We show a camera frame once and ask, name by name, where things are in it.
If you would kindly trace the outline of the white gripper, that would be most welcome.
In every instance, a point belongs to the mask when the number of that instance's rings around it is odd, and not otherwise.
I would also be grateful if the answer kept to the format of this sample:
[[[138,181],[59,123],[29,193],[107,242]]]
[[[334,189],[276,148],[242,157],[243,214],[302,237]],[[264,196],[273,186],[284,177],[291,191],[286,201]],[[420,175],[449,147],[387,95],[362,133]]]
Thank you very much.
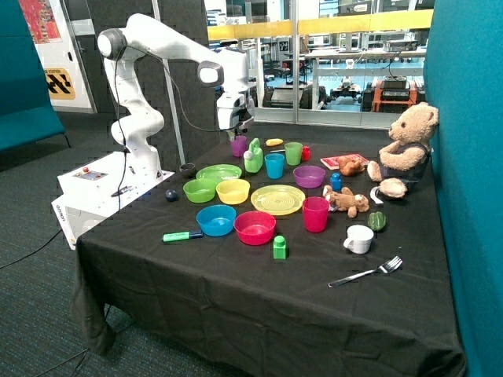
[[[255,119],[255,102],[249,93],[224,92],[217,100],[218,127],[229,130],[229,139],[244,135],[244,128],[253,124]]]

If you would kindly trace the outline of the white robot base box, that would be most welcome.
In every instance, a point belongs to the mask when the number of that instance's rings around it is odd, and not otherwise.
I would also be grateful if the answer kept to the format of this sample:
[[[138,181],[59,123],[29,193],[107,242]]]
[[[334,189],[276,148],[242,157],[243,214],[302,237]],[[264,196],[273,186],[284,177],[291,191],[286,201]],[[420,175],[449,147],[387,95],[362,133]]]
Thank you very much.
[[[159,164],[138,163],[132,154],[112,152],[57,177],[62,195],[52,202],[60,227],[74,250],[85,232],[123,209],[174,173]],[[111,194],[125,186],[134,189],[118,197]]]

